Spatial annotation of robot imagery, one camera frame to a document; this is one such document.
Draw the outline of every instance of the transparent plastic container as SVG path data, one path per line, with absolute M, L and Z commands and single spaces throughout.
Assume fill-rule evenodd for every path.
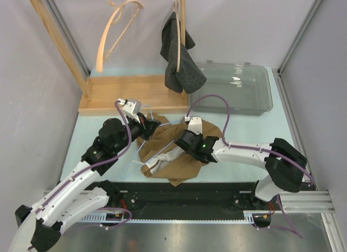
M 267 70 L 262 66 L 222 63 L 197 63 L 206 76 L 205 85 L 189 94 L 191 105 L 207 94 L 224 97 L 234 114 L 262 115 L 273 108 Z M 226 106 L 218 98 L 206 98 L 194 108 L 196 111 L 226 113 Z

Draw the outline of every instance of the dark gray cloth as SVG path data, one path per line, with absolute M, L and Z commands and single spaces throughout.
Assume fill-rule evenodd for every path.
M 165 70 L 165 86 L 181 93 L 183 90 L 188 94 L 196 92 L 206 82 L 206 77 L 194 63 L 187 50 L 195 46 L 195 42 L 185 31 L 185 46 L 181 44 L 181 62 L 177 72 L 177 21 L 173 12 L 166 22 L 162 31 L 162 48 L 160 55 L 168 62 Z

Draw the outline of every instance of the wooden clothes rack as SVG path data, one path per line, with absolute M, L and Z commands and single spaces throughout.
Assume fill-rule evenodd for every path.
M 43 0 L 30 2 L 83 92 L 79 106 L 81 115 L 115 115 L 118 112 L 114 108 L 114 102 L 118 98 L 139 100 L 142 104 L 150 105 L 157 113 L 185 113 L 188 110 L 187 94 L 179 94 L 166 88 L 163 74 L 101 76 L 88 77 L 85 80 Z M 181 43 L 185 45 L 185 0 L 181 0 Z

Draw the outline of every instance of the wooden clothes hanger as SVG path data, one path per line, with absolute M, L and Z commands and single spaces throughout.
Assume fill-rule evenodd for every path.
M 174 1 L 173 11 L 176 13 L 176 22 L 177 22 L 177 37 L 178 37 L 178 53 L 177 53 L 177 69 L 176 72 L 179 72 L 179 66 L 181 64 L 181 28 L 179 27 L 179 15 L 178 15 L 178 5 L 179 0 Z
M 115 3 L 111 2 L 111 0 L 107 0 L 108 3 L 114 7 L 114 13 L 112 14 L 112 16 L 110 17 L 110 19 L 107 22 L 107 25 L 105 27 L 104 33 L 102 34 L 101 37 L 101 41 L 99 44 L 99 49 L 98 49 L 98 55 L 97 55 L 97 65 L 96 65 L 96 70 L 97 72 L 102 72 L 103 71 L 103 65 L 104 62 L 108 59 L 108 57 L 110 56 L 111 52 L 113 51 L 114 47 L 118 44 L 118 42 L 120 41 L 120 39 L 123 37 L 123 35 L 125 34 L 125 31 L 129 28 L 130 24 L 132 23 L 132 21 L 134 21 L 135 17 L 137 16 L 137 14 L 139 13 L 139 10 L 143 8 L 143 5 L 137 1 L 137 0 L 128 0 L 125 1 L 120 7 L 117 8 L 117 6 L 115 5 Z M 106 43 L 106 38 L 107 38 L 107 34 L 108 31 L 110 30 L 111 25 L 117 23 L 123 12 L 124 12 L 124 8 L 125 5 L 129 4 L 129 3 L 134 3 L 135 6 L 135 12 L 132 15 L 131 20 L 129 21 L 128 25 L 125 27 L 125 29 L 123 30 L 123 32 L 120 34 L 120 36 L 118 37 L 118 39 L 116 40 L 116 42 L 114 43 L 114 45 L 112 46 L 112 48 L 110 50 L 107 51 L 107 54 L 105 55 L 105 43 Z M 120 11 L 119 16 L 117 17 L 116 20 L 113 20 L 114 17 L 116 16 L 116 14 Z

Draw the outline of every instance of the garment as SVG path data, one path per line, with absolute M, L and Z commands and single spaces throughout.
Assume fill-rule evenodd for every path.
M 153 116 L 154 119 L 162 123 L 169 122 L 164 116 L 157 114 L 153 114 Z M 141 162 L 144 163 L 148 161 L 173 140 L 179 132 L 187 128 L 188 125 L 186 123 L 180 123 L 178 125 L 169 124 L 158 127 L 152 135 L 152 138 L 147 141 L 139 151 Z M 221 130 L 205 120 L 202 120 L 202 131 L 204 136 L 222 137 Z M 144 140 L 141 138 L 137 139 L 138 147 L 143 141 Z M 173 158 L 173 160 L 168 159 L 170 161 L 166 161 L 169 152 L 171 152 L 170 157 Z M 204 165 L 202 162 L 194 160 L 189 154 L 184 153 L 184 151 L 174 143 L 165 148 L 156 158 L 158 157 L 160 158 L 160 163 L 153 159 L 150 167 L 147 165 L 142 166 L 141 172 L 146 177 L 166 178 L 173 186 L 177 186 L 187 179 L 195 178 L 200 172 L 200 168 Z
M 188 50 L 195 46 L 195 42 L 185 31 L 185 46 L 181 44 L 181 62 L 177 72 L 177 21 L 175 12 L 172 13 L 162 31 L 161 56 L 168 62 L 165 70 L 165 85 L 171 90 L 188 94 L 196 92 L 206 82 L 206 77 L 190 57 Z

